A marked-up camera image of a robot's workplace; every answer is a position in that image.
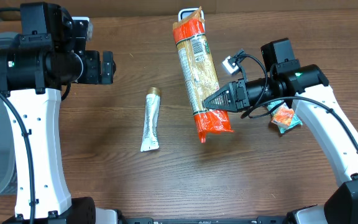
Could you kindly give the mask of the small orange packet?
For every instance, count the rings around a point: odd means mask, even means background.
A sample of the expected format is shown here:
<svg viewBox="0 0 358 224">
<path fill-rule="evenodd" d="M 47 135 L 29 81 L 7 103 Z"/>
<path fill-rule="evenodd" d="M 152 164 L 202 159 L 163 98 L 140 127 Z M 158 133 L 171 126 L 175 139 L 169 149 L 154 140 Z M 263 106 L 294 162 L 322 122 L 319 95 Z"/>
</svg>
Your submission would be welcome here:
<svg viewBox="0 0 358 224">
<path fill-rule="evenodd" d="M 271 122 L 279 127 L 289 128 L 294 115 L 294 110 L 284 103 L 275 110 Z"/>
</svg>

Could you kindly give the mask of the long orange snack package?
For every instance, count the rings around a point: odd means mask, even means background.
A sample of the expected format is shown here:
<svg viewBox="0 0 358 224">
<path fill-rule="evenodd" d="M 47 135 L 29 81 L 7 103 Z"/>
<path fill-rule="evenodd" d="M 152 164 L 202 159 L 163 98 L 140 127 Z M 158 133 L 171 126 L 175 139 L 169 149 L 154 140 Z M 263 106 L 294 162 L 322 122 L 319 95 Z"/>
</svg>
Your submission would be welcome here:
<svg viewBox="0 0 358 224">
<path fill-rule="evenodd" d="M 219 90 L 204 23 L 203 10 L 198 7 L 198 10 L 172 25 L 186 92 L 202 143 L 206 142 L 208 134 L 232 132 L 227 111 L 207 109 L 202 105 L 203 100 Z"/>
</svg>

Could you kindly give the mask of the teal snack packet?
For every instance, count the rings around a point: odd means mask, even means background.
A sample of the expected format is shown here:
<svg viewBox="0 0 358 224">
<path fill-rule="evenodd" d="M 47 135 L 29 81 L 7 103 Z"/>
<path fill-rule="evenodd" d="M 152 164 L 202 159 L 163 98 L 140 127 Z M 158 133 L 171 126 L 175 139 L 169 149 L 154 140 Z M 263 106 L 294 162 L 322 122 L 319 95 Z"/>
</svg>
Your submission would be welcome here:
<svg viewBox="0 0 358 224">
<path fill-rule="evenodd" d="M 276 124 L 281 134 L 296 127 L 302 126 L 301 119 L 295 114 L 292 108 L 282 101 L 274 101 L 267 105 L 268 111 L 271 111 L 271 123 Z"/>
</svg>

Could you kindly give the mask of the white silver tube package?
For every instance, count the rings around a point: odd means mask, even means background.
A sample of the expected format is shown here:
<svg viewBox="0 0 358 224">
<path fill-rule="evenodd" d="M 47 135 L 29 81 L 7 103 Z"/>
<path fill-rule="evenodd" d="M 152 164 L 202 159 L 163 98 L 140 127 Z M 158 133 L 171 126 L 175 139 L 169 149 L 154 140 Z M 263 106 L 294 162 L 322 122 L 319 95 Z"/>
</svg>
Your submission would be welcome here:
<svg viewBox="0 0 358 224">
<path fill-rule="evenodd" d="M 145 97 L 145 118 L 140 151 L 146 152 L 159 148 L 157 123 L 160 108 L 161 91 L 150 87 Z"/>
</svg>

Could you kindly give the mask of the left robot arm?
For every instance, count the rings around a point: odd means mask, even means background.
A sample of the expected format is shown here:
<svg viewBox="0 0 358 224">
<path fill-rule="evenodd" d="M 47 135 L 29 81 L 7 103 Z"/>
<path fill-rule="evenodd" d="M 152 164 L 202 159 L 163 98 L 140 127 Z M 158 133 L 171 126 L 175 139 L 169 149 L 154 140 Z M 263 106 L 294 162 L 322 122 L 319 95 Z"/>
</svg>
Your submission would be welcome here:
<svg viewBox="0 0 358 224">
<path fill-rule="evenodd" d="M 11 123 L 17 171 L 15 214 L 9 223 L 117 223 L 115 210 L 91 197 L 73 198 L 63 173 L 59 136 L 62 86 L 110 85 L 113 54 L 86 50 L 87 17 L 46 2 L 22 4 L 22 32 L 0 50 L 0 97 Z"/>
</svg>

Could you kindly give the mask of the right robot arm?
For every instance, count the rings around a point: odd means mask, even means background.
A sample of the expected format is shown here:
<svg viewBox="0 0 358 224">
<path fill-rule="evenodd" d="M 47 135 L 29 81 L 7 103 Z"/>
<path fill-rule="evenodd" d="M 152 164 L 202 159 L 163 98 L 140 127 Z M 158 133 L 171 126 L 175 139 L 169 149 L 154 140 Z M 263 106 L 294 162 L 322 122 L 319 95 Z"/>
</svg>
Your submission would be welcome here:
<svg viewBox="0 0 358 224">
<path fill-rule="evenodd" d="M 309 127 L 328 158 L 337 190 L 322 206 L 288 212 L 284 223 L 358 223 L 358 132 L 337 102 L 328 78 L 315 65 L 302 67 L 288 38 L 261 48 L 264 78 L 229 82 L 203 106 L 250 116 L 275 101 L 288 103 Z"/>
</svg>

